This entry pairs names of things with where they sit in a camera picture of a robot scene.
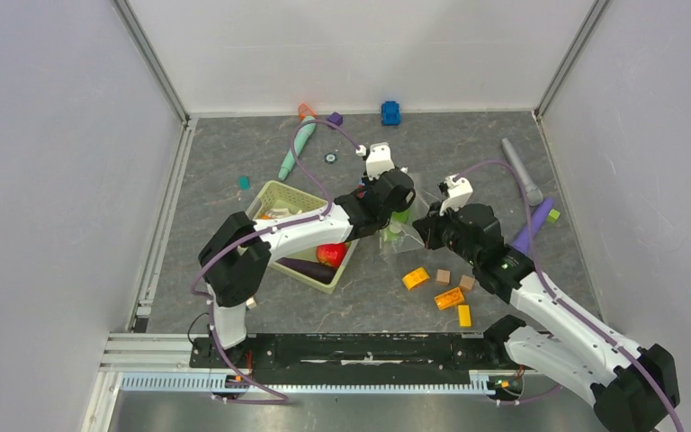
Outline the tan cube left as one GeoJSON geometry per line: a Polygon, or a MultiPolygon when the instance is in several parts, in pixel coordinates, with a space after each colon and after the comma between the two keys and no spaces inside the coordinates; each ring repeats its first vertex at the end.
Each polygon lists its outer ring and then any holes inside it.
{"type": "Polygon", "coordinates": [[[448,285],[451,281],[451,272],[446,269],[438,269],[435,274],[435,281],[441,285],[448,285]]]}

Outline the grey toy microphone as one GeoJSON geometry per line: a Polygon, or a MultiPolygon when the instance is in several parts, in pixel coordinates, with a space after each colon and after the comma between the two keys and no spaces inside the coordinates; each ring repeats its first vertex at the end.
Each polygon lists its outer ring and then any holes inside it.
{"type": "Polygon", "coordinates": [[[524,186],[526,192],[526,199],[529,205],[540,205],[544,200],[543,192],[531,177],[522,159],[517,154],[514,145],[511,143],[509,139],[504,138],[501,140],[501,148],[505,155],[506,161],[510,166],[514,168],[518,179],[522,182],[524,186]]]}

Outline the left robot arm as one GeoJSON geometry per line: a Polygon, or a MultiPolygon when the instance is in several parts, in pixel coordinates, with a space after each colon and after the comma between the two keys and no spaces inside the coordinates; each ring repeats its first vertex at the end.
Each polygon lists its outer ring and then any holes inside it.
{"type": "Polygon", "coordinates": [[[270,264],[305,249],[370,237],[389,225],[393,213],[407,210],[415,195],[409,174],[393,168],[314,211],[261,221],[242,211],[231,214],[200,252],[201,270],[191,287],[197,293],[198,284],[208,286],[214,357],[229,367],[245,359],[246,302],[270,264]]]}

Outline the purple toy cylinder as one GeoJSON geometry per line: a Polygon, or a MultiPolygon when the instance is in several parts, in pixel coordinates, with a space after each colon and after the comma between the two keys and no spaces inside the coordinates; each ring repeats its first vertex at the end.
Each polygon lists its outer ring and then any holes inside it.
{"type": "Polygon", "coordinates": [[[531,213],[531,225],[524,225],[522,229],[516,234],[510,245],[522,254],[529,254],[529,248],[538,231],[543,224],[547,222],[547,214],[550,209],[554,209],[554,200],[552,197],[544,198],[543,202],[538,205],[531,213]]]}

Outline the small lime green block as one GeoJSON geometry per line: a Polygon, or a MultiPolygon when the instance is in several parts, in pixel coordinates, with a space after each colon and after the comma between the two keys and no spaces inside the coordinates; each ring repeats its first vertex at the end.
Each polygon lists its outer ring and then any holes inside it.
{"type": "Polygon", "coordinates": [[[556,222],[561,216],[561,212],[556,210],[556,209],[550,209],[550,211],[547,214],[546,220],[550,223],[556,222]]]}

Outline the red toy apple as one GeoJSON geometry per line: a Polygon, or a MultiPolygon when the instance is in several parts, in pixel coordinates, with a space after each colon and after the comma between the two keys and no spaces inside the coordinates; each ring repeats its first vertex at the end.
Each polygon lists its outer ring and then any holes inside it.
{"type": "Polygon", "coordinates": [[[320,264],[338,269],[345,260],[348,249],[347,243],[319,245],[315,249],[315,257],[320,264]]]}

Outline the white toy garlic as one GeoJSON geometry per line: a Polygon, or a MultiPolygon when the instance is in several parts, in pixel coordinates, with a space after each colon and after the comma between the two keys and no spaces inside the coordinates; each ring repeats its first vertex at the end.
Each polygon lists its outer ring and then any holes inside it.
{"type": "Polygon", "coordinates": [[[290,208],[272,208],[258,216],[259,220],[278,220],[296,216],[302,213],[302,210],[292,211],[290,208]]]}

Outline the purple building block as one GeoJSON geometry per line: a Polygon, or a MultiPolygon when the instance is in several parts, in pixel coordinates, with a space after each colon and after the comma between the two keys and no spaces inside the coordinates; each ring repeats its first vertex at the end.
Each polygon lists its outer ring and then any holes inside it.
{"type": "Polygon", "coordinates": [[[344,117],[341,113],[339,112],[332,112],[328,117],[327,121],[336,125],[337,127],[340,127],[344,123],[344,117]]]}

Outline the orange rounded brick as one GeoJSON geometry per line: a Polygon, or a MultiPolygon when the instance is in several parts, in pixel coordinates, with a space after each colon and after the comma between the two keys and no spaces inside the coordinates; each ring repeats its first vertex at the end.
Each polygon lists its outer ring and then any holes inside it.
{"type": "Polygon", "coordinates": [[[415,270],[405,274],[401,278],[401,282],[408,291],[418,288],[430,280],[430,275],[424,267],[418,267],[415,270]]]}

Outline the clear polka dot zip bag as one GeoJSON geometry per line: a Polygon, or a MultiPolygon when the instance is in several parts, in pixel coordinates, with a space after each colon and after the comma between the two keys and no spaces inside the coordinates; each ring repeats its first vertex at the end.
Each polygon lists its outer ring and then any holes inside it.
{"type": "Polygon", "coordinates": [[[381,234],[388,225],[380,231],[379,255],[386,262],[395,261],[398,255],[424,247],[424,243],[417,230],[413,228],[412,223],[424,218],[428,213],[430,204],[436,201],[436,197],[429,191],[429,184],[422,174],[409,173],[408,175],[414,182],[416,192],[413,203],[408,207],[411,210],[411,216],[403,227],[404,234],[399,239],[386,242],[381,239],[381,234]]]}

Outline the light green plastic basket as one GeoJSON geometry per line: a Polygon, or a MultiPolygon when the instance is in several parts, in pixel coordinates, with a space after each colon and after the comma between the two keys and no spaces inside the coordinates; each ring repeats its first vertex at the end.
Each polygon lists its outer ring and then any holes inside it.
{"type": "MultiPolygon", "coordinates": [[[[258,195],[247,208],[246,214],[249,218],[256,220],[261,219],[273,209],[287,209],[289,212],[297,214],[299,212],[315,211],[326,204],[327,201],[325,199],[319,198],[310,193],[305,193],[302,190],[296,189],[287,184],[272,180],[268,181],[261,188],[258,195]]],[[[335,272],[332,276],[325,278],[325,283],[321,282],[319,279],[309,277],[306,273],[303,273],[300,265],[287,266],[281,259],[271,263],[269,268],[283,275],[287,275],[292,279],[306,284],[318,291],[331,294],[338,285],[341,276],[346,270],[349,260],[354,254],[352,248],[355,248],[357,245],[357,240],[345,244],[345,253],[343,254],[343,260],[340,266],[335,269],[335,272]]]]}

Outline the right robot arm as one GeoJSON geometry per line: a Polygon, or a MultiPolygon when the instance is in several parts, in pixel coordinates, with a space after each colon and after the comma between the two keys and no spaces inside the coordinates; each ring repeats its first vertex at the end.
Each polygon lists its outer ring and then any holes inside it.
{"type": "Polygon", "coordinates": [[[426,248],[453,251],[485,291],[546,329],[542,334],[511,315],[500,319],[483,344],[491,365],[515,362],[548,376],[586,402],[609,431],[652,431],[664,418],[682,430],[672,354],[658,344],[641,346],[573,301],[505,242],[489,206],[441,211],[435,203],[412,226],[426,248]]]}

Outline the small teal block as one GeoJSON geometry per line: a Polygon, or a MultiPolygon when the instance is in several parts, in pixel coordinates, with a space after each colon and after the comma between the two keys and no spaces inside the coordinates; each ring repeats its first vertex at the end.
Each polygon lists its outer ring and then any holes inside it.
{"type": "Polygon", "coordinates": [[[251,188],[249,177],[246,175],[240,176],[238,178],[238,187],[241,191],[249,190],[251,188]]]}

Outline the yellow brick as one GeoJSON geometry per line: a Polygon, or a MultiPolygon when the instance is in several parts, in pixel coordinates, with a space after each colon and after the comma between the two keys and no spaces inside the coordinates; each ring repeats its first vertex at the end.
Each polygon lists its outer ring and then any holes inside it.
{"type": "Polygon", "coordinates": [[[461,328],[472,327],[471,308],[467,304],[460,304],[456,307],[458,324],[461,328]]]}

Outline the green toy cucumber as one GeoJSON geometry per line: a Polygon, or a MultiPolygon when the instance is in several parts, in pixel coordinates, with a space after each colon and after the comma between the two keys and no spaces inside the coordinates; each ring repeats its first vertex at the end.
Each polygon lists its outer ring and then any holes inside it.
{"type": "Polygon", "coordinates": [[[382,231],[383,241],[394,241],[404,234],[403,227],[407,224],[411,210],[395,211],[391,214],[388,226],[382,231]]]}

